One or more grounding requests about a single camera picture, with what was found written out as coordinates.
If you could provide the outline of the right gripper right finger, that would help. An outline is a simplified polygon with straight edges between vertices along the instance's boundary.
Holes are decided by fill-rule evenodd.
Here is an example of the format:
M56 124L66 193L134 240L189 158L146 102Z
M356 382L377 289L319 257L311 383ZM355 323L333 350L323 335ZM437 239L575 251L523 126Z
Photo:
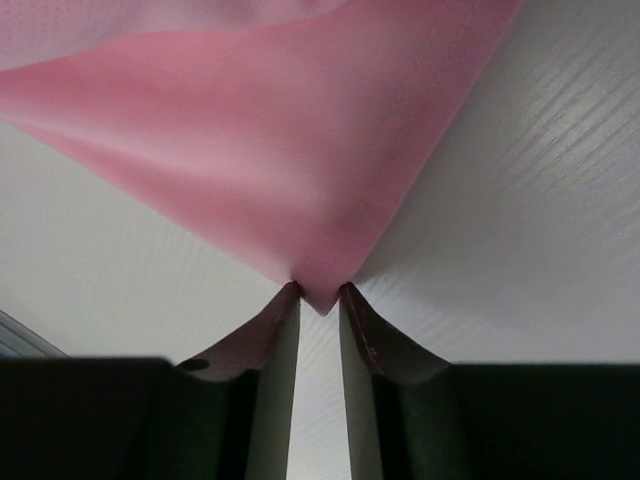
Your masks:
M352 477L415 479L400 394L449 363L385 320L351 282L339 289L339 338Z

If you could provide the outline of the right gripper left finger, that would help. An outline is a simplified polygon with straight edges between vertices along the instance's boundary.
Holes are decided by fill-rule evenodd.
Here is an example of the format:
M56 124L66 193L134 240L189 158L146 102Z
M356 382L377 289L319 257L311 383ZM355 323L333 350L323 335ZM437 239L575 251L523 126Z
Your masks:
M285 284L251 320L177 368L226 387L218 479L286 477L302 288Z

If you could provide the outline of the pink t shirt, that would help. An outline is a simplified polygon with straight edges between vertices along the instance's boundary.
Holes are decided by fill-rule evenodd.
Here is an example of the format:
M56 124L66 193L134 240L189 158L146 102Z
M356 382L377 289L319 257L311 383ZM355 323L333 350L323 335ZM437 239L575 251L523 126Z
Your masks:
M5 1L1 118L328 311L516 1Z

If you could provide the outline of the aluminium mounting rail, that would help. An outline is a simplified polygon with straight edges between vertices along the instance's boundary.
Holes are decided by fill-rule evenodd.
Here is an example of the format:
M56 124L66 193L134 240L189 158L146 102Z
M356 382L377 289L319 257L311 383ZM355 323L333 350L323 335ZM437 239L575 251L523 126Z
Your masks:
M66 357L60 349L0 311L0 354L11 357Z

